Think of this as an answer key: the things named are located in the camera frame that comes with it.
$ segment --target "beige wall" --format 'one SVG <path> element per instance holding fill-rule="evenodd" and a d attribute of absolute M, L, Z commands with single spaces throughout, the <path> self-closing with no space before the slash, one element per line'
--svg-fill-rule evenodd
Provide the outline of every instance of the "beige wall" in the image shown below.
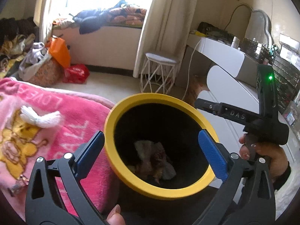
<path fill-rule="evenodd" d="M 264 10 L 271 19 L 271 35 L 279 45 L 279 34 L 286 34 L 300 41 L 300 15 L 291 0 L 198 0 L 192 29 L 201 21 L 224 29 L 234 8 L 240 3 L 248 3 L 253 9 Z M 239 8 L 228 27 L 228 31 L 243 39 L 248 19 L 247 9 Z"/>
<path fill-rule="evenodd" d="M 54 30 L 63 35 L 71 46 L 71 63 L 103 67 L 134 69 L 141 29 L 104 26 L 101 29 L 80 35 L 78 28 Z"/>
<path fill-rule="evenodd" d="M 36 0 L 8 0 L 0 14 L 0 19 L 26 19 L 32 17 L 35 11 L 35 1 Z"/>

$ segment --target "stool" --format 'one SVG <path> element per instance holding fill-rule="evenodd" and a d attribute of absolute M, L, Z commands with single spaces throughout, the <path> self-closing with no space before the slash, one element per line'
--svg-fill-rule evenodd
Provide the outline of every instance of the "stool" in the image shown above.
<path fill-rule="evenodd" d="M 157 85 L 157 93 L 161 88 L 163 94 L 168 94 L 175 83 L 177 66 L 180 60 L 166 52 L 148 52 L 141 71 L 140 88 L 143 93 L 149 85 Z"/>

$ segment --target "blue gripper pad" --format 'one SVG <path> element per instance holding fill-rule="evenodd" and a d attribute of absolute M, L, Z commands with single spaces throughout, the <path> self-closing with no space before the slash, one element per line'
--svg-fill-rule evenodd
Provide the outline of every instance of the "blue gripper pad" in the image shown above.
<path fill-rule="evenodd" d="M 228 177 L 227 162 L 216 147 L 215 142 L 204 130 L 201 130 L 198 135 L 198 143 L 214 171 L 215 176 L 224 183 Z"/>

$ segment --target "human hand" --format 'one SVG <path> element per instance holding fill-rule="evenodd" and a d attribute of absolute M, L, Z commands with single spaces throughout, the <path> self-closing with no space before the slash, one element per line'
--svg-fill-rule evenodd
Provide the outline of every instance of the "human hand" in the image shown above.
<path fill-rule="evenodd" d="M 116 205 L 114 209 L 109 213 L 107 216 L 106 221 L 110 225 L 126 225 L 124 218 L 120 215 L 121 213 L 121 207 L 119 205 Z"/>
<path fill-rule="evenodd" d="M 246 142 L 245 135 L 243 135 L 238 141 L 241 144 L 245 144 Z M 275 145 L 273 143 L 268 143 L 268 142 L 255 143 L 252 145 L 252 147 L 259 155 L 271 157 L 270 176 L 272 181 L 275 182 L 277 177 L 284 174 L 284 172 L 286 171 L 289 165 L 287 156 L 283 148 L 281 148 L 279 145 Z M 241 147 L 240 155 L 243 159 L 249 160 L 250 152 L 245 145 Z"/>

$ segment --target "white tassel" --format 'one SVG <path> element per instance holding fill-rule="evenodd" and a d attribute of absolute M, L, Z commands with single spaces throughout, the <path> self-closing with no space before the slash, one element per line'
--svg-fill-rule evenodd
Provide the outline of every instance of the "white tassel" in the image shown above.
<path fill-rule="evenodd" d="M 24 122 L 36 125 L 40 128 L 53 128 L 57 126 L 61 120 L 59 111 L 39 116 L 31 107 L 22 106 L 20 117 Z"/>

